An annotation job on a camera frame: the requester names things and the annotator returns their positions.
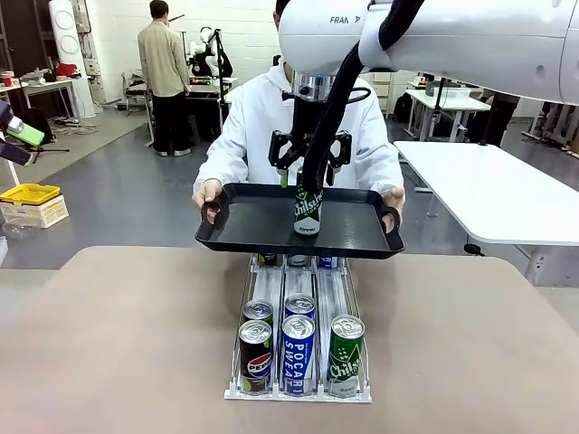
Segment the hand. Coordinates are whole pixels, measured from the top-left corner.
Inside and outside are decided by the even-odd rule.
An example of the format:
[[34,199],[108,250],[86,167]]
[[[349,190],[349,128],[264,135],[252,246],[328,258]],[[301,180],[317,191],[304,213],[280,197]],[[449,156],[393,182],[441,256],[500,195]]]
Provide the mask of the hand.
[[[201,184],[201,186],[197,189],[197,191],[193,192],[192,197],[193,202],[195,202],[195,205],[197,205],[197,207],[201,210],[203,208],[203,205],[205,205],[208,202],[214,201],[215,198],[219,194],[221,194],[222,189],[223,186],[219,181],[217,181],[216,179],[208,179],[207,181]],[[207,220],[211,224],[215,224],[215,216],[217,215],[218,212],[219,209],[215,209],[212,207],[210,207],[207,210]]]
[[[386,206],[391,206],[395,208],[400,214],[400,222],[402,222],[402,209],[404,203],[406,202],[406,193],[403,188],[395,187],[388,190],[383,196],[384,203]],[[386,232],[392,232],[394,230],[394,217],[392,214],[388,214],[383,218],[384,224],[386,225]]]

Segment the black tray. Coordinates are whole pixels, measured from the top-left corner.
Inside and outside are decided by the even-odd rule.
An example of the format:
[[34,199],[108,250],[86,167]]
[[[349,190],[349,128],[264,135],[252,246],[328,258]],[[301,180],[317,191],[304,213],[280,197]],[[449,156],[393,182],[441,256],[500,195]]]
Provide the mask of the black tray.
[[[215,225],[208,204],[195,239],[211,250],[289,255],[387,259],[404,250],[400,215],[368,190],[324,189],[319,234],[293,230],[296,188],[266,184],[227,184],[217,200]],[[391,213],[395,228],[386,233],[382,217]]]

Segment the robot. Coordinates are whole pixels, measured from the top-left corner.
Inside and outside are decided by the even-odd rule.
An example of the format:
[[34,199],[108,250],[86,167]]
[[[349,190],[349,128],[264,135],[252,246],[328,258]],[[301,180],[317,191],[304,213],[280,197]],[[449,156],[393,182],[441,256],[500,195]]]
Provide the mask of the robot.
[[[280,47],[295,70],[292,92],[284,98],[296,100],[296,112],[292,133],[273,134],[271,163],[283,173],[285,163],[305,156],[305,188],[322,188],[326,173],[329,178],[339,170],[329,149],[364,69],[424,71],[579,105],[577,3],[291,0],[281,18]],[[276,151],[284,140],[291,147],[280,157]]]
[[[203,27],[199,34],[201,43],[191,41],[189,44],[189,52],[194,55],[194,58],[192,59],[193,74],[195,77],[219,77],[219,65],[217,59],[219,43],[215,37],[215,31],[211,27]],[[233,74],[232,64],[225,52],[223,52],[222,56],[223,76],[231,77]]]

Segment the can dispenser rack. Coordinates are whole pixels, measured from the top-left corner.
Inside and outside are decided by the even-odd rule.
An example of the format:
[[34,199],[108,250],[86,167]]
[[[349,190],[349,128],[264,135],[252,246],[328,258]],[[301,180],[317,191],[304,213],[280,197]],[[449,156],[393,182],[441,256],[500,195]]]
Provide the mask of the can dispenser rack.
[[[331,322],[336,316],[348,314],[360,317],[356,290],[348,260],[338,259],[337,268],[319,269],[318,258],[312,257],[308,267],[290,267],[286,255],[281,256],[280,265],[264,267],[259,264],[258,256],[250,260],[242,305],[239,327],[242,325],[242,310],[250,300],[266,300],[273,305],[273,357],[271,363],[270,386],[267,393],[249,395],[242,392],[240,378],[240,346],[235,334],[233,347],[232,375],[229,388],[225,391],[227,400],[247,401],[304,401],[304,402],[349,402],[370,403],[369,358],[365,339],[360,348],[360,369],[356,395],[337,398],[327,393],[327,358],[329,351]],[[312,364],[311,394],[294,397],[287,395],[281,381],[281,323],[283,322],[284,302],[287,296],[303,293],[312,296],[316,302],[316,337]]]

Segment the pepsi logo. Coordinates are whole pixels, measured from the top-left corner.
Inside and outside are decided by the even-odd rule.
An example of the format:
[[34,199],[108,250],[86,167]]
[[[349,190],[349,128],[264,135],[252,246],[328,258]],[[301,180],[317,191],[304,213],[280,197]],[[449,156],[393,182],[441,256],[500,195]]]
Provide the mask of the pepsi logo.
[[247,371],[255,378],[265,377],[270,374],[271,353],[261,355],[247,363]]

